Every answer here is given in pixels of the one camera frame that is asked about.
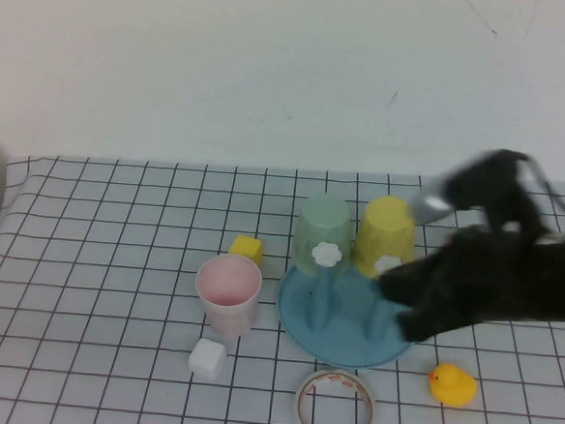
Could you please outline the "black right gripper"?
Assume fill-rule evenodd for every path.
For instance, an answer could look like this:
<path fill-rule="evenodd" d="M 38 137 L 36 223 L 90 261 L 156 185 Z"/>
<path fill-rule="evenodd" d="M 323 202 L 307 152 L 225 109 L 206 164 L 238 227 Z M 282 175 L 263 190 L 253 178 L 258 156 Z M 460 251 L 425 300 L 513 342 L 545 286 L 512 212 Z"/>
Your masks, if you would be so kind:
<path fill-rule="evenodd" d="M 377 278 L 386 300 L 410 307 L 397 315 L 401 337 L 432 336 L 487 321 L 548 318 L 552 245 L 527 245 L 476 227 L 443 248 Z"/>

